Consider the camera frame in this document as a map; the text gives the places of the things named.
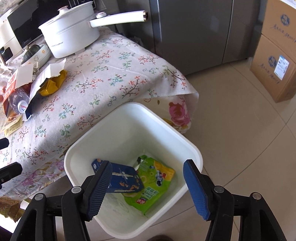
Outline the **clear plastic water bottle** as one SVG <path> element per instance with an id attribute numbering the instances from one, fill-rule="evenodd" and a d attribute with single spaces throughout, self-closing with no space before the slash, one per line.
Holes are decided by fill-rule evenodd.
<path id="1" fill-rule="evenodd" d="M 14 90 L 8 97 L 9 104 L 16 114 L 24 114 L 29 105 L 29 96 L 22 88 Z"/>

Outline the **blue cereal box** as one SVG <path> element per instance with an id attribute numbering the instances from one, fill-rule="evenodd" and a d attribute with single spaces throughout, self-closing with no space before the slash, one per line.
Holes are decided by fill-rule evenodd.
<path id="1" fill-rule="evenodd" d="M 131 167 L 111 163 L 112 177 L 107 188 L 107 193 L 138 193 L 144 189 L 137 171 Z"/>

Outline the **white electric cooking pot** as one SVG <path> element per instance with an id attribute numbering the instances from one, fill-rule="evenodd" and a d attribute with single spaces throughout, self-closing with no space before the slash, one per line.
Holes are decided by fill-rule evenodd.
<path id="1" fill-rule="evenodd" d="M 70 9 L 64 6 L 58 11 L 57 16 L 39 26 L 55 58 L 84 51 L 99 38 L 99 27 L 145 22 L 149 18 L 145 10 L 114 15 L 107 15 L 105 12 L 96 14 L 90 1 Z"/>

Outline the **black microwave oven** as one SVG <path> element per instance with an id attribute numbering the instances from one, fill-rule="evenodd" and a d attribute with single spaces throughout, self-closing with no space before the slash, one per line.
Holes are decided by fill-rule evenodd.
<path id="1" fill-rule="evenodd" d="M 86 1 L 29 0 L 24 1 L 9 16 L 8 22 L 22 48 L 41 36 L 39 26 L 59 14 L 63 6 L 71 9 Z"/>

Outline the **orange white milk carton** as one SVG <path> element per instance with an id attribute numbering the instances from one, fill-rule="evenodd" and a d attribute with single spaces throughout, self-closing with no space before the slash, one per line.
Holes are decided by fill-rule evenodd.
<path id="1" fill-rule="evenodd" d="M 8 80 L 7 85 L 6 85 L 6 92 L 4 93 L 4 101 L 3 101 L 3 108 L 4 108 L 4 113 L 7 118 L 10 116 L 14 115 L 19 115 L 16 114 L 13 109 L 11 108 L 9 104 L 8 97 L 10 94 L 22 87 L 28 94 L 30 95 L 30 89 L 33 81 L 33 66 L 22 66 L 18 68 L 15 73 L 11 76 L 11 78 Z"/>

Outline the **white trash bin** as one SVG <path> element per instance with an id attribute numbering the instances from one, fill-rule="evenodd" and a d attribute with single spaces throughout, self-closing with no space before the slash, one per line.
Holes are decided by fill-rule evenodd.
<path id="1" fill-rule="evenodd" d="M 64 169 L 73 186 L 93 174 L 94 159 L 132 166 L 147 155 L 175 170 L 168 191 L 143 215 L 128 205 L 121 194 L 104 197 L 95 220 L 110 236 L 128 240 L 140 235 L 187 192 L 183 164 L 191 159 L 203 168 L 198 148 L 159 116 L 139 103 L 126 103 L 94 125 L 67 151 Z"/>

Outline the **cardboard box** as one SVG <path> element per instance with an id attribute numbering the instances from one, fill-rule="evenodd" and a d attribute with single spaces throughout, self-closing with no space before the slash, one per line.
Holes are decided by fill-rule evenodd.
<path id="1" fill-rule="evenodd" d="M 295 96 L 295 60 L 261 35 L 250 71 L 278 103 Z"/>
<path id="2" fill-rule="evenodd" d="M 295 8 L 289 1 L 267 1 L 263 20 L 262 35 L 295 52 Z"/>

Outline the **green onion rings bag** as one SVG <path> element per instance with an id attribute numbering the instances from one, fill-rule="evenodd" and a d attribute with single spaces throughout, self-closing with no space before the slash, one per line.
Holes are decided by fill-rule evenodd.
<path id="1" fill-rule="evenodd" d="M 138 157 L 137 163 L 137 173 L 144 187 L 140 192 L 124 194 L 124 199 L 128 205 L 146 214 L 167 192 L 175 170 L 146 155 Z"/>

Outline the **yellow snack wrapper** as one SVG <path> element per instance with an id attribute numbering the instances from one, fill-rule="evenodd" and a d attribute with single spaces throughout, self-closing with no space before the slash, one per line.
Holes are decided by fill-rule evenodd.
<path id="1" fill-rule="evenodd" d="M 67 74 L 68 71 L 62 70 L 60 71 L 59 76 L 47 78 L 45 83 L 41 86 L 39 90 L 40 95 L 49 96 L 57 92 L 66 80 Z"/>

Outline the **dark green pumpkin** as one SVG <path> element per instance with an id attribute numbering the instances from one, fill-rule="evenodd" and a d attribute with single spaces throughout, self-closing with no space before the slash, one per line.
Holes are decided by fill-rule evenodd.
<path id="1" fill-rule="evenodd" d="M 26 63 L 34 54 L 36 54 L 41 47 L 39 45 L 30 46 L 23 55 L 22 64 Z"/>

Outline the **lower cardboard box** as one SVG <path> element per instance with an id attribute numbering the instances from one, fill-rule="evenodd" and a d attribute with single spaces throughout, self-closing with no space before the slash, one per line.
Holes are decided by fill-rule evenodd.
<path id="1" fill-rule="evenodd" d="M 261 35 L 250 71 L 278 103 L 295 96 L 295 60 Z"/>

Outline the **white air fryer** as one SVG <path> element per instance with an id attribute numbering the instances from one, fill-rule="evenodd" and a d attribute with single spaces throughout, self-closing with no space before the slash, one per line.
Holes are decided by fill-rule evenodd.
<path id="1" fill-rule="evenodd" d="M 22 54 L 23 49 L 7 19 L 1 20 L 1 62 L 7 65 Z"/>

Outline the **grey refrigerator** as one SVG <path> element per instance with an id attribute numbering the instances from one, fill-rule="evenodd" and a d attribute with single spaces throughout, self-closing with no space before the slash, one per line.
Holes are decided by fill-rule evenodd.
<path id="1" fill-rule="evenodd" d="M 121 12 L 144 9 L 145 23 L 125 24 L 149 51 L 184 75 L 254 55 L 266 1 L 119 1 Z"/>

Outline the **floral tablecloth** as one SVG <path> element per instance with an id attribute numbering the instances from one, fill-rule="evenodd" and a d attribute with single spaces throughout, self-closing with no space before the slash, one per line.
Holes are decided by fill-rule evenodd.
<path id="1" fill-rule="evenodd" d="M 1 166 L 22 165 L 1 196 L 24 199 L 65 175 L 66 150 L 118 106 L 141 102 L 181 133 L 191 125 L 198 92 L 163 58 L 132 40 L 100 28 L 100 37 L 66 58 L 67 78 L 51 96 L 32 101 L 32 116 L 9 136 Z"/>

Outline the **upper cardboard box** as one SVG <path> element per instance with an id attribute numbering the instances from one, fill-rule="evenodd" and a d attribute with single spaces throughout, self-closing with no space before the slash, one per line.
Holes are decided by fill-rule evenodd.
<path id="1" fill-rule="evenodd" d="M 267 1 L 263 20 L 262 35 L 295 52 L 295 8 L 289 1 Z"/>

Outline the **white ceramic bowl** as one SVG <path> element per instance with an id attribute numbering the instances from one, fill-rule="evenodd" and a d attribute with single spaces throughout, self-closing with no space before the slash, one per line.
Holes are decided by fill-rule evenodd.
<path id="1" fill-rule="evenodd" d="M 21 66 L 25 66 L 28 64 L 37 64 L 39 68 L 47 63 L 49 58 L 51 57 L 52 53 L 46 43 L 39 45 L 41 49 L 34 54 L 26 63 L 22 64 Z"/>

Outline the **white paper sheet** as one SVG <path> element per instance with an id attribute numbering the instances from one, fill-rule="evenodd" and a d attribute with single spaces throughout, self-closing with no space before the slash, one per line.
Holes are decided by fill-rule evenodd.
<path id="1" fill-rule="evenodd" d="M 45 83 L 46 80 L 52 77 L 58 77 L 60 75 L 60 72 L 64 70 L 65 63 L 66 63 L 66 58 L 64 58 L 60 62 L 49 64 L 33 81 L 30 89 L 28 107 L 25 111 L 25 114 L 23 114 L 23 121 L 27 121 L 31 117 L 32 115 L 31 102 L 35 97 L 35 95 L 37 94 L 37 92 L 42 87 L 42 85 Z"/>

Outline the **beige snack packet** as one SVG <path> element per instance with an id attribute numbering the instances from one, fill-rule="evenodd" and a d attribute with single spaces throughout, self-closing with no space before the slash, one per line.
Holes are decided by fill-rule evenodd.
<path id="1" fill-rule="evenodd" d="M 23 115 L 15 115 L 4 121 L 1 131 L 8 137 L 23 126 Z"/>

